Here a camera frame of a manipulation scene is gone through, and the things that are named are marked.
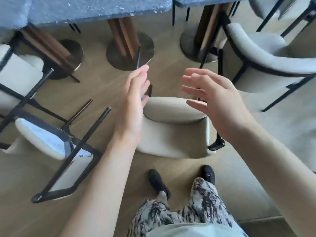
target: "chair armrest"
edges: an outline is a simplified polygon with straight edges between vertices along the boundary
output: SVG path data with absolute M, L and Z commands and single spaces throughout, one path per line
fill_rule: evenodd
M 168 124 L 189 124 L 206 117 L 186 103 L 184 98 L 150 97 L 144 115 L 153 121 Z
M 228 40 L 234 51 L 239 51 L 250 62 L 256 63 L 261 67 L 271 69 L 272 71 L 284 73 L 284 76 L 286 76 L 286 74 L 302 74 L 301 76 L 304 76 L 316 73 L 316 58 L 290 58 L 274 56 L 256 45 L 245 33 L 239 23 L 228 24 L 226 29 L 230 36 Z

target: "table top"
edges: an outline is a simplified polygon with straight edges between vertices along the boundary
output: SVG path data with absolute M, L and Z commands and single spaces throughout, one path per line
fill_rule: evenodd
M 18 29 L 27 25 L 32 0 L 1 0 L 0 27 Z
M 206 6 L 243 0 L 173 0 L 178 7 Z
M 28 20 L 36 26 L 162 13 L 172 0 L 33 0 Z

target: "camouflage pants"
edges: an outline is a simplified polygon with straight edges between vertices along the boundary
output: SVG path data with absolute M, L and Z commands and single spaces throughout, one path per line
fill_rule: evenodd
M 166 194 L 161 191 L 156 200 L 147 200 L 140 207 L 127 237 L 143 237 L 154 228 L 181 223 L 218 223 L 242 231 L 219 198 L 215 186 L 202 178 L 196 178 L 187 206 L 177 212 L 171 211 Z

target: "hand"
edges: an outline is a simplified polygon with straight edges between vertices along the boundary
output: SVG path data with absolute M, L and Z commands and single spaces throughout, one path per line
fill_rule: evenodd
M 123 91 L 122 107 L 114 131 L 114 134 L 127 138 L 136 145 L 141 138 L 143 107 L 149 100 L 148 96 L 141 99 L 150 85 L 147 80 L 148 68 L 148 65 L 144 65 L 128 75 Z
M 205 69 L 189 68 L 185 73 L 183 81 L 193 87 L 181 89 L 206 101 L 187 100 L 187 104 L 205 113 L 223 139 L 230 142 L 242 129 L 256 123 L 229 79 Z

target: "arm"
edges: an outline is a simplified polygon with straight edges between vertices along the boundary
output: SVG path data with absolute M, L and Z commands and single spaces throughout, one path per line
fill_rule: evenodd
M 298 236 L 316 232 L 316 175 L 247 111 L 231 81 L 211 71 L 187 69 L 182 89 L 207 104 L 188 105 L 207 114 L 236 149 Z
M 148 101 L 148 97 L 141 100 L 141 96 L 150 84 L 147 71 L 145 65 L 129 75 L 113 137 L 61 237 L 113 236 L 128 172 L 140 141 L 143 107 Z

